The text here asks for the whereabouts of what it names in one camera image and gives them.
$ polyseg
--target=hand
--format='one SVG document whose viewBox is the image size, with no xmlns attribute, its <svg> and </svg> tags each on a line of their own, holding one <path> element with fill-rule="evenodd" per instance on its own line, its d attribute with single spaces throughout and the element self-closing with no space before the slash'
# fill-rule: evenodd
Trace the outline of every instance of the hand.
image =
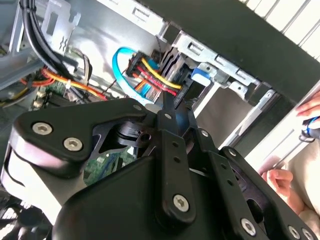
<svg viewBox="0 0 320 240">
<path fill-rule="evenodd" d="M 304 121 L 320 116 L 320 92 L 316 93 L 310 101 L 296 109 L 297 117 Z M 311 129 L 320 128 L 320 118 L 309 125 Z"/>
<path fill-rule="evenodd" d="M 293 174 L 288 170 L 273 169 L 264 172 L 262 178 L 288 204 L 291 193 L 290 184 L 294 178 Z"/>
<path fill-rule="evenodd" d="M 262 178 L 297 215 L 304 210 L 304 201 L 290 188 L 291 181 L 294 178 L 292 172 L 274 169 L 264 172 Z"/>
</svg>

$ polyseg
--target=black cable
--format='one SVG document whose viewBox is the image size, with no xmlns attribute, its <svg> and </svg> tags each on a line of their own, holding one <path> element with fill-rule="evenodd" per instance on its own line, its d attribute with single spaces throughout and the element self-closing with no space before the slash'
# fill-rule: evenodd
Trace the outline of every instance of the black cable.
<svg viewBox="0 0 320 240">
<path fill-rule="evenodd" d="M 35 54 L 50 69 L 50 71 L 73 80 L 73 76 L 68 72 L 63 62 L 54 54 L 53 50 L 49 47 L 42 35 L 35 13 L 35 0 L 29 0 L 29 2 L 28 0 L 20 0 L 20 7 L 22 10 L 24 30 Z M 84 99 L 85 102 L 91 102 L 84 93 L 79 92 L 75 87 L 72 86 L 69 90 L 78 98 Z"/>
<path fill-rule="evenodd" d="M 29 0 L 29 6 L 31 9 L 36 9 L 35 0 Z M 63 61 L 54 53 L 54 51 L 50 48 L 47 41 L 45 40 L 45 37 L 40 29 L 35 11 L 32 11 L 30 13 L 30 19 L 31 19 L 33 32 L 35 34 L 35 37 L 36 37 L 40 47 L 48 55 L 48 57 L 50 59 L 52 59 L 52 61 L 55 63 L 55 66 L 61 72 L 61 75 L 72 80 L 73 77 L 69 73 L 69 71 L 67 70 Z"/>
<path fill-rule="evenodd" d="M 58 74 L 59 72 L 56 69 L 56 66 L 52 63 L 52 61 L 46 56 L 45 52 L 40 47 L 36 36 L 34 35 L 34 31 L 32 29 L 31 24 L 31 18 L 30 18 L 30 8 L 28 4 L 28 0 L 20 0 L 20 6 L 22 9 L 22 19 L 23 19 L 23 25 L 24 25 L 24 32 L 26 34 L 26 37 L 28 38 L 28 41 L 35 52 L 35 54 L 38 56 L 38 58 L 55 74 Z"/>
</svg>

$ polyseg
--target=person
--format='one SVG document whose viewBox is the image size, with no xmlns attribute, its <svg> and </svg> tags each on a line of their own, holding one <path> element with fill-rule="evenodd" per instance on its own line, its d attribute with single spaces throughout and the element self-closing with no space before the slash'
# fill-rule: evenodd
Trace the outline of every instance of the person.
<svg viewBox="0 0 320 240">
<path fill-rule="evenodd" d="M 320 116 L 320 92 L 296 109 L 301 121 Z M 320 128 L 320 118 L 309 125 Z M 320 239 L 320 141 L 308 144 L 284 169 L 272 169 L 262 178 Z"/>
</svg>

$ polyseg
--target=silver screw head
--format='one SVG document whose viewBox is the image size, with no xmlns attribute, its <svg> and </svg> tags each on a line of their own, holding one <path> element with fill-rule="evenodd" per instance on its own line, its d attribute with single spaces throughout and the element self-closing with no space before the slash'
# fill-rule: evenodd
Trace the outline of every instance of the silver screw head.
<svg viewBox="0 0 320 240">
<path fill-rule="evenodd" d="M 75 137 L 68 137 L 66 140 L 63 141 L 63 145 L 66 149 L 72 152 L 78 152 L 83 147 L 82 142 Z"/>
<path fill-rule="evenodd" d="M 138 111 L 141 111 L 141 110 L 142 110 L 142 108 L 141 108 L 139 105 L 137 105 L 137 104 L 133 105 L 133 107 L 134 107 L 135 109 L 137 109 Z"/>
<path fill-rule="evenodd" d="M 164 115 L 165 115 L 165 117 L 168 118 L 168 119 L 171 119 L 171 118 L 172 118 L 168 113 L 165 113 Z"/>
<path fill-rule="evenodd" d="M 255 226 L 248 219 L 242 218 L 241 225 L 247 234 L 249 234 L 252 237 L 256 235 L 257 232 Z"/>
<path fill-rule="evenodd" d="M 270 98 L 272 96 L 272 93 L 271 92 L 268 92 L 266 95 L 265 95 L 267 98 Z"/>
<path fill-rule="evenodd" d="M 236 156 L 237 154 L 235 153 L 235 151 L 233 151 L 232 149 L 229 149 L 229 153 L 232 155 L 232 156 Z"/>
<path fill-rule="evenodd" d="M 311 233 L 307 229 L 302 228 L 302 232 L 308 240 L 314 240 L 314 237 L 311 235 Z"/>
<path fill-rule="evenodd" d="M 293 226 L 289 225 L 288 228 L 289 228 L 289 232 L 292 234 L 292 236 L 295 239 L 300 239 L 300 234 L 298 233 L 298 231 Z"/>
<path fill-rule="evenodd" d="M 205 130 L 201 130 L 201 133 L 205 137 L 209 137 L 209 133 L 207 133 Z"/>
<path fill-rule="evenodd" d="M 52 133 L 52 127 L 44 122 L 37 122 L 35 124 L 33 124 L 32 126 L 32 130 L 39 135 L 48 135 L 50 133 Z"/>
<path fill-rule="evenodd" d="M 187 212 L 189 210 L 189 202 L 188 200 L 180 195 L 180 194 L 177 194 L 173 197 L 173 204 L 175 205 L 175 207 L 177 209 L 179 209 L 181 212 Z"/>
</svg>

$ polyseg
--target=finger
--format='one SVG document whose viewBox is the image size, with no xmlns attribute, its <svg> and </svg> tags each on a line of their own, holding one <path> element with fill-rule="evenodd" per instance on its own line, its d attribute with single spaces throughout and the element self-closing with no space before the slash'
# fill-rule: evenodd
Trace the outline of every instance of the finger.
<svg viewBox="0 0 320 240">
<path fill-rule="evenodd" d="M 266 172 L 262 173 L 261 177 L 263 178 L 263 180 L 265 180 L 267 182 L 267 173 Z"/>
<path fill-rule="evenodd" d="M 300 120 L 308 120 L 320 116 L 320 105 L 310 108 L 306 111 L 299 112 L 296 115 Z"/>
<path fill-rule="evenodd" d="M 282 198 L 290 197 L 290 188 L 279 187 L 276 193 Z"/>
<path fill-rule="evenodd" d="M 310 129 L 320 129 L 320 118 L 309 124 Z"/>
<path fill-rule="evenodd" d="M 315 99 L 316 97 L 320 96 L 320 91 L 318 91 L 315 95 L 312 96 L 312 99 Z"/>
<path fill-rule="evenodd" d="M 283 169 L 273 169 L 269 171 L 276 180 L 286 180 L 291 182 L 294 179 L 292 172 Z"/>
<path fill-rule="evenodd" d="M 290 189 L 291 182 L 288 180 L 276 180 L 276 183 L 281 189 Z"/>
<path fill-rule="evenodd" d="M 305 104 L 302 104 L 301 106 L 298 106 L 296 108 L 296 111 L 298 113 L 303 113 L 307 110 L 310 110 L 316 106 L 319 106 L 320 105 L 320 96 L 317 96 L 313 99 L 311 99 L 310 101 L 306 102 Z"/>
<path fill-rule="evenodd" d="M 266 182 L 276 193 L 280 190 L 276 178 L 271 174 L 271 171 L 266 173 Z"/>
</svg>

